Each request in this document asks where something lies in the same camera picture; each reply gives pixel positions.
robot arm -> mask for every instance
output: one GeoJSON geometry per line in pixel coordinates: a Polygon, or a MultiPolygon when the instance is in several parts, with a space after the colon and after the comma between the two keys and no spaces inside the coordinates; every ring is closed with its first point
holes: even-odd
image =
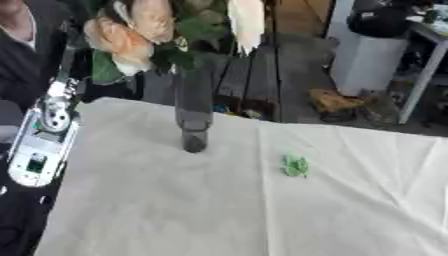
{"type": "MultiPolygon", "coordinates": [[[[58,75],[47,94],[37,100],[22,122],[7,155],[8,174],[27,188],[47,186],[58,178],[80,128],[75,111],[76,81],[69,77],[75,49],[66,47],[58,75]]],[[[8,186],[0,184],[0,195],[8,186]]]]}

white tablecloth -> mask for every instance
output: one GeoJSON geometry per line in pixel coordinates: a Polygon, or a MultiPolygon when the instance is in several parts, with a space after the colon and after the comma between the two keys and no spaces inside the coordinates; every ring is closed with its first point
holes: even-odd
{"type": "Polygon", "coordinates": [[[180,149],[170,107],[102,100],[38,256],[392,256],[448,252],[448,140],[216,115],[180,149]],[[305,157],[307,179],[281,170],[305,157]]]}

green toy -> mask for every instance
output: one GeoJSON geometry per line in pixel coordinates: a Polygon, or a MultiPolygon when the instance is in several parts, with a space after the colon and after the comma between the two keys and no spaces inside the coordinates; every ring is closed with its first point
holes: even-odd
{"type": "Polygon", "coordinates": [[[304,157],[298,158],[294,155],[283,156],[283,171],[290,177],[303,176],[307,178],[308,162],[304,157]]]}

wooden floor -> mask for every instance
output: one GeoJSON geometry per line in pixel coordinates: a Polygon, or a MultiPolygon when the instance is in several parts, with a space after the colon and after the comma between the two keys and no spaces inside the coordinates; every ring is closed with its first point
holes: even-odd
{"type": "Polygon", "coordinates": [[[315,36],[322,33],[330,0],[282,0],[279,30],[286,34],[315,36]]]}

glass vase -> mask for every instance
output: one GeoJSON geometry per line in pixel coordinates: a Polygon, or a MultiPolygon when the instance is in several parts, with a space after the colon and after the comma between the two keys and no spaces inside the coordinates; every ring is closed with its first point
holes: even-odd
{"type": "Polygon", "coordinates": [[[213,63],[174,71],[176,122],[182,130],[182,146],[189,153],[204,151],[213,122],[213,63]]]}

